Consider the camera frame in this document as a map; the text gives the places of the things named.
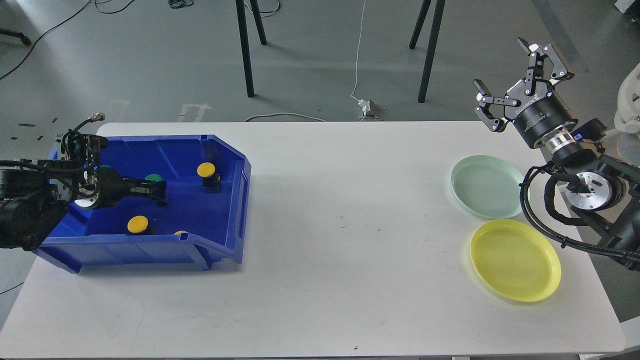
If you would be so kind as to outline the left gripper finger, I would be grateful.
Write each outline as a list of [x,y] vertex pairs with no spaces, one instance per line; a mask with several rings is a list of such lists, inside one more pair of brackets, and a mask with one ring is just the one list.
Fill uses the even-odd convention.
[[128,180],[128,196],[165,196],[167,183],[164,180]]
[[169,203],[164,193],[130,193],[129,196],[130,198],[149,199],[158,207],[165,206]]

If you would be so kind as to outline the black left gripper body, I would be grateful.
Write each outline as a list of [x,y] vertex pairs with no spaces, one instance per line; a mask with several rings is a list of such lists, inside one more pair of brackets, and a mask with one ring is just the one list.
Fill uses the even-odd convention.
[[78,198],[74,205],[83,210],[115,207],[130,194],[124,178],[111,167],[98,167],[96,175],[96,194],[89,198]]

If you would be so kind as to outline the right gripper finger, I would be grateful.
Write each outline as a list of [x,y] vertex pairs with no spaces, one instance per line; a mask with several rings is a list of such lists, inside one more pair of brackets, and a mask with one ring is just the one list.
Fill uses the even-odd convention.
[[480,79],[474,79],[473,85],[477,89],[477,102],[474,114],[486,127],[494,133],[502,133],[509,122],[505,118],[505,110],[508,107],[519,107],[521,100],[505,96],[493,96],[486,84]]
[[543,84],[549,89],[554,89],[560,82],[574,77],[574,69],[552,44],[530,44],[524,38],[517,38],[516,43],[528,55],[528,67],[522,80],[523,93],[526,96],[534,95],[543,88]]

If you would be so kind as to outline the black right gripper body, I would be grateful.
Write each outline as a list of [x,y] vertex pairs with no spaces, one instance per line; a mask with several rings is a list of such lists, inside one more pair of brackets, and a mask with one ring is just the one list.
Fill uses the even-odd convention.
[[530,95],[525,93],[525,79],[519,80],[505,93],[510,100],[519,102],[517,106],[505,107],[505,119],[512,121],[530,149],[541,148],[542,138],[560,126],[573,130],[578,119],[565,102],[556,95],[550,80],[536,79]]

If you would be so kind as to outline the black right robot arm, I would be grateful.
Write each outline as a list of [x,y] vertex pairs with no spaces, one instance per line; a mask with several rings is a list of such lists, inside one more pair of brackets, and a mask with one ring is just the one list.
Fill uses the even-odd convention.
[[[599,119],[578,126],[555,89],[574,76],[563,56],[551,44],[516,41],[528,58],[525,76],[503,96],[492,95],[482,80],[475,79],[474,112],[490,131],[501,133],[512,124],[529,148],[546,148],[551,155],[547,164],[531,167],[519,185],[525,218],[562,248],[606,256],[638,271],[639,168],[606,155],[606,126]],[[530,204],[530,186],[541,173],[549,176],[543,194],[547,214],[568,226],[592,228],[600,236],[597,244],[562,235],[538,218]]]

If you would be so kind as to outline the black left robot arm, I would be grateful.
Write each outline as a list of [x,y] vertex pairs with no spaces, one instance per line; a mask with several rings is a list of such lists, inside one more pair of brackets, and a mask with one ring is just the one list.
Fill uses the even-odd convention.
[[167,203],[167,183],[158,176],[124,177],[101,163],[109,141],[80,132],[103,121],[98,112],[58,137],[57,159],[2,160],[0,246],[35,251],[67,215],[71,204],[84,210],[110,208],[123,198]]

